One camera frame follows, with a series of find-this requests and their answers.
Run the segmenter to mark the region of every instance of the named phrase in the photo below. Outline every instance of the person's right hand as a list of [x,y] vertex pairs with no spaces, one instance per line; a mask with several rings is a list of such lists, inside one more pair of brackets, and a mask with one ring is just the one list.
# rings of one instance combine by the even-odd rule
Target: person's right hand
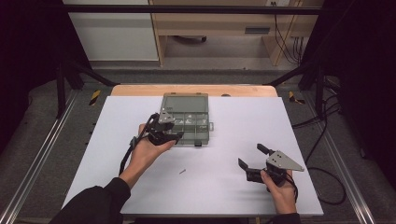
[[297,213],[293,185],[288,181],[284,181],[283,185],[278,187],[272,180],[271,176],[269,176],[265,171],[261,171],[261,175],[262,181],[271,191],[276,212],[278,214]]

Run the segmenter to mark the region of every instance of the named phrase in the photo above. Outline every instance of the floor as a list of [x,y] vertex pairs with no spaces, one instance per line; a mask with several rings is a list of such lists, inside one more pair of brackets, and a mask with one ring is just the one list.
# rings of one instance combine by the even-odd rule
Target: floor
[[[94,62],[92,65],[104,77],[120,83],[196,84],[263,84],[296,66],[282,60],[280,66],[273,67],[261,39],[255,36],[209,37],[205,43],[196,39],[170,38],[163,67],[142,62]],[[56,83],[50,82],[31,91],[31,104],[25,117],[7,149],[0,155],[0,211],[15,205],[10,202],[15,202],[16,192],[26,192],[18,195],[23,203],[14,206],[14,223],[47,223],[61,209],[94,124],[106,96],[111,92],[111,88],[89,77],[83,75],[83,79],[86,82],[83,90],[70,91],[67,88],[68,96],[74,99],[74,106],[68,112],[62,130],[53,136],[53,146],[45,154],[45,162],[39,167],[40,172],[33,176],[28,189],[19,189],[19,186],[23,180],[26,181],[24,177],[29,167],[40,148],[45,147],[43,143],[57,122]],[[299,77],[292,78],[276,88],[284,100],[291,124],[315,116],[312,110],[315,87],[311,91],[299,91],[296,86],[298,80]],[[96,90],[101,91],[98,101],[89,105]],[[291,91],[297,101],[290,100]],[[333,92],[325,91],[325,97],[331,95]],[[337,205],[321,203],[324,216],[303,217],[304,223],[396,223],[395,190],[374,161],[361,157],[359,143],[351,133],[336,98],[329,100],[328,104],[335,104],[332,108],[335,113],[328,117],[326,133],[312,154],[309,166],[325,169],[341,178],[347,197]],[[321,122],[294,129],[304,157],[308,156],[324,125]],[[319,198],[336,203],[343,197],[341,185],[333,177],[317,169],[309,172]]]

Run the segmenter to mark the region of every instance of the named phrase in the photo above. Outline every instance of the person's left hand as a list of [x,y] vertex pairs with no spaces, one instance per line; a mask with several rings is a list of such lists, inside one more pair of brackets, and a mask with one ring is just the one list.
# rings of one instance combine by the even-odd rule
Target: person's left hand
[[[139,133],[143,131],[145,124],[139,125]],[[127,168],[122,172],[120,178],[132,188],[137,179],[150,167],[152,163],[165,151],[169,150],[175,140],[166,142],[160,146],[153,145],[147,137],[142,138],[132,152],[131,161]]]

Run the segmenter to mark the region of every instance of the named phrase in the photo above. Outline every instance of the table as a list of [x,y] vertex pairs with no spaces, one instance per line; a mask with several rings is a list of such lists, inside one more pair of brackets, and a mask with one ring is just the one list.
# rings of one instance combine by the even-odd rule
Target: table
[[[265,186],[247,182],[237,163],[241,158],[252,168],[263,168],[267,156],[256,149],[257,143],[262,143],[282,150],[304,167],[283,101],[276,97],[274,88],[264,86],[115,87],[106,99],[64,204],[83,189],[104,186],[118,174],[138,124],[160,109],[162,97],[157,93],[176,90],[209,93],[209,117],[215,127],[209,144],[176,146],[162,154],[141,176],[121,212],[134,217],[257,217],[276,213]],[[246,97],[244,90],[256,92],[258,97]],[[240,96],[220,97],[223,93]],[[309,173],[295,172],[294,178],[299,186],[299,213],[322,215]]]

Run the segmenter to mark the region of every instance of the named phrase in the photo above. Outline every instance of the yellow and black tape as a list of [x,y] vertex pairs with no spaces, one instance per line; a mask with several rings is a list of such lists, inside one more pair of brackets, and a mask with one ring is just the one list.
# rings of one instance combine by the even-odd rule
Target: yellow and black tape
[[100,91],[95,91],[95,92],[93,93],[92,98],[91,98],[91,100],[90,100],[90,105],[95,105],[96,100],[97,100],[98,97],[99,97],[99,94],[100,94]]
[[305,100],[297,100],[294,97],[294,93],[292,91],[289,91],[289,101],[293,102],[293,103],[300,104],[300,105],[304,105],[305,104]]

